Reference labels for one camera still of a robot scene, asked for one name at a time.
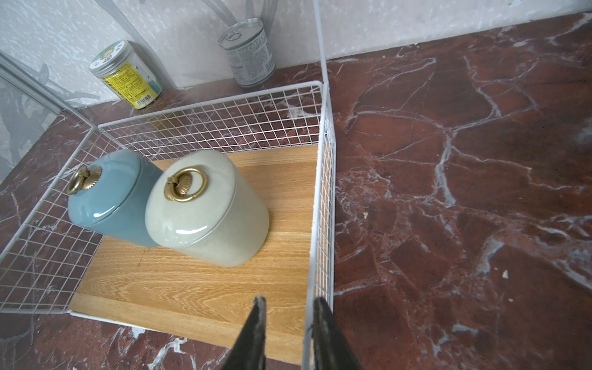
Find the wood grain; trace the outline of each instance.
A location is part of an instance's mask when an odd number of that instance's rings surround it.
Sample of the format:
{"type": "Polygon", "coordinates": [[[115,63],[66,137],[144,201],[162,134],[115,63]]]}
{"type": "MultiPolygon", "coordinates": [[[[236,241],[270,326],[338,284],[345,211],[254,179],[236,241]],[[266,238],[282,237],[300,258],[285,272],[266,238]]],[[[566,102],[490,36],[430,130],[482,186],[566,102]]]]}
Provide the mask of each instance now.
{"type": "Polygon", "coordinates": [[[317,146],[229,154],[269,209],[268,237],[251,260],[222,268],[104,237],[69,308],[232,347],[263,294],[267,356],[300,363],[316,157],[317,146]]]}

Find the jar with yellow label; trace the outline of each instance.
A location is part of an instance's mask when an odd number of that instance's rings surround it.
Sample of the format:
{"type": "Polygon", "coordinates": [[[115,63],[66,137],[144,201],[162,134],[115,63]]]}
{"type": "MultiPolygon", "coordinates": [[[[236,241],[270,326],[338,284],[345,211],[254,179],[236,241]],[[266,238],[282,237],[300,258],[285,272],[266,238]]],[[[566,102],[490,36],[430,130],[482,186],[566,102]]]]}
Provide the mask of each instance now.
{"type": "Polygon", "coordinates": [[[135,109],[152,103],[162,91],[162,84],[125,40],[109,45],[92,60],[89,68],[135,109]]]}

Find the shell-shaped brass knob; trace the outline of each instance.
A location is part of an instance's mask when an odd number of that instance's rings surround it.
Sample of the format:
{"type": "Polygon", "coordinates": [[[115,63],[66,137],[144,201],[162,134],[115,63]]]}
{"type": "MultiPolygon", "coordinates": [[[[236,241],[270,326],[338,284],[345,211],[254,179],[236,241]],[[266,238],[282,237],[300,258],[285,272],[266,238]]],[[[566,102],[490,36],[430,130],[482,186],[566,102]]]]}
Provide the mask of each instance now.
{"type": "Polygon", "coordinates": [[[68,185],[66,185],[66,194],[76,194],[80,190],[88,190],[92,188],[103,173],[103,169],[99,166],[93,167],[90,170],[86,165],[81,165],[76,170],[76,173],[70,178],[68,185]]]}
{"type": "Polygon", "coordinates": [[[205,175],[201,168],[197,166],[186,167],[178,170],[166,180],[165,198],[169,201],[189,202],[202,195],[207,186],[208,176],[205,175]],[[188,195],[187,192],[193,183],[191,172],[196,172],[201,176],[201,186],[195,193],[188,195]]]}

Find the can lid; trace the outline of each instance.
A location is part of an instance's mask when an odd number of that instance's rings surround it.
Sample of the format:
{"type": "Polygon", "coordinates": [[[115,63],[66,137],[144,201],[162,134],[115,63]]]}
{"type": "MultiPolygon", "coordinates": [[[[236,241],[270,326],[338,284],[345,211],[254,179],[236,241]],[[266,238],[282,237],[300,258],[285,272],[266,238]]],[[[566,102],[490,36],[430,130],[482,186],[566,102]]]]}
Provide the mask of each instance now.
{"type": "Polygon", "coordinates": [[[88,67],[95,76],[103,77],[119,68],[133,52],[131,44],[121,40],[106,47],[88,67]]]}
{"type": "Polygon", "coordinates": [[[199,150],[173,163],[156,181],[146,205],[150,237],[183,248],[211,233],[236,192],[236,167],[224,154],[199,150]]]}
{"type": "Polygon", "coordinates": [[[102,170],[97,181],[68,197],[68,216],[78,226],[96,224],[126,200],[140,174],[140,155],[129,149],[117,150],[92,162],[88,170],[97,167],[102,170]]]}
{"type": "Polygon", "coordinates": [[[262,30],[263,22],[259,18],[244,20],[226,30],[218,44],[224,50],[232,50],[253,40],[262,30]]]}

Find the metal can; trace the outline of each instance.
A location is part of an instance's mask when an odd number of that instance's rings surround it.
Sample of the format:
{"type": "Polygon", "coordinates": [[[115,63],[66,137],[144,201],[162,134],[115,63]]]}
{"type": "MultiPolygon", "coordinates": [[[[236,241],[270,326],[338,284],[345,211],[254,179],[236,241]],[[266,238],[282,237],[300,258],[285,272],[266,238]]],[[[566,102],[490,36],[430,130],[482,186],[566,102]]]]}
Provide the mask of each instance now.
{"type": "Polygon", "coordinates": [[[89,69],[135,109],[152,103],[162,91],[162,84],[125,40],[100,52],[89,69]]]}
{"type": "Polygon", "coordinates": [[[251,18],[230,27],[218,44],[226,51],[234,79],[249,88],[266,81],[275,71],[263,22],[251,18]]]}

